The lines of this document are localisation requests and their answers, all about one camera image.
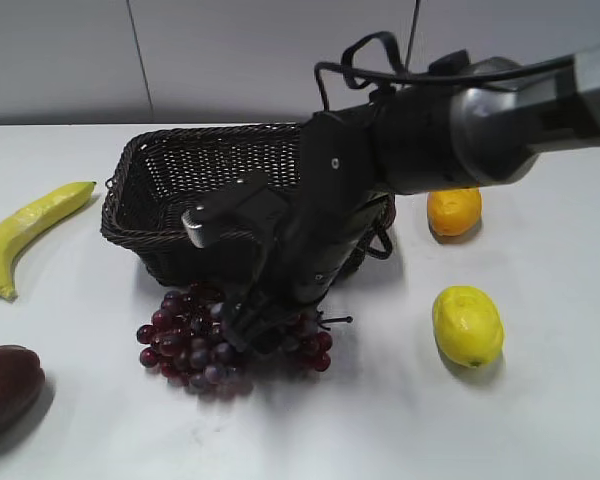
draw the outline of white table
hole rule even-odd
[[[0,479],[600,479],[600,149],[484,189],[465,244],[432,238],[424,196],[399,199],[394,257],[326,301],[355,317],[335,329],[332,368],[209,404],[143,372],[134,333],[164,289],[99,233],[122,147],[157,128],[0,127],[0,220],[69,181],[100,194],[32,246],[20,297],[0,300],[0,344],[35,350],[55,391],[0,452]],[[496,368],[441,361],[430,309],[453,284],[498,304]]]

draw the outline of dark brown wicker basket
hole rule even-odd
[[[102,235],[133,250],[163,285],[248,278],[248,240],[196,249],[180,217],[203,193],[254,170],[271,187],[291,193],[298,183],[297,124],[161,130],[131,140],[111,179],[102,208]]]

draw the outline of yellow banana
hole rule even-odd
[[[1,297],[13,300],[17,296],[12,269],[16,255],[46,229],[87,203],[95,184],[95,182],[69,183],[0,222]]]

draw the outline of yellow lemon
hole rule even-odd
[[[482,215],[482,196],[477,188],[432,192],[427,197],[429,224],[438,235],[462,235]]]
[[[440,350],[465,367],[492,362],[504,343],[498,309],[475,287],[443,290],[433,304],[433,327]]]

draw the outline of grape bunch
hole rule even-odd
[[[294,317],[285,329],[281,349],[300,367],[324,372],[331,365],[327,352],[333,345],[333,339],[325,331],[318,332],[318,318],[318,315],[308,314]]]
[[[151,323],[136,332],[138,342],[146,345],[140,363],[191,393],[232,396],[248,392],[251,385],[245,368],[249,357],[236,351],[222,332],[224,297],[221,289],[202,282],[186,292],[167,292]],[[318,331],[320,324],[321,314],[313,311],[296,315],[281,327],[280,351],[292,365],[317,372],[329,368],[327,352],[333,340],[326,331]]]
[[[244,356],[222,335],[218,313],[223,300],[222,290],[204,283],[185,293],[167,292],[151,324],[136,332],[138,342],[147,345],[140,363],[192,393],[247,388]]]

